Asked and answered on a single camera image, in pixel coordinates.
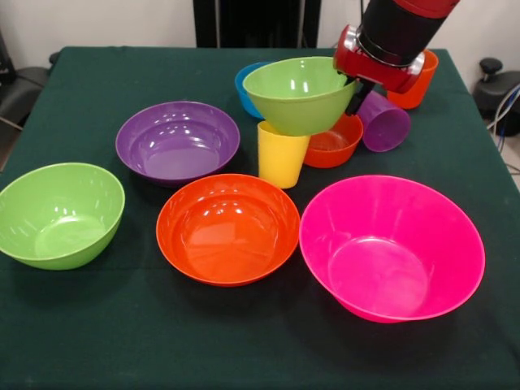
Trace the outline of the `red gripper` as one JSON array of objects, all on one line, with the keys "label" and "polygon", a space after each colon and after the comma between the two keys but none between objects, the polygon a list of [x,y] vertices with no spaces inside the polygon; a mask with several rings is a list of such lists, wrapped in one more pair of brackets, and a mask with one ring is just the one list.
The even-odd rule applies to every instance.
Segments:
[{"label": "red gripper", "polygon": [[[416,83],[425,64],[425,54],[420,53],[409,65],[394,66],[370,56],[359,41],[360,32],[353,25],[347,25],[340,35],[333,55],[333,67],[347,75],[345,85],[356,83],[357,79],[368,80],[382,85],[387,91],[406,93]],[[373,83],[361,83],[353,95],[345,114],[357,114],[366,97],[373,90]]]}]

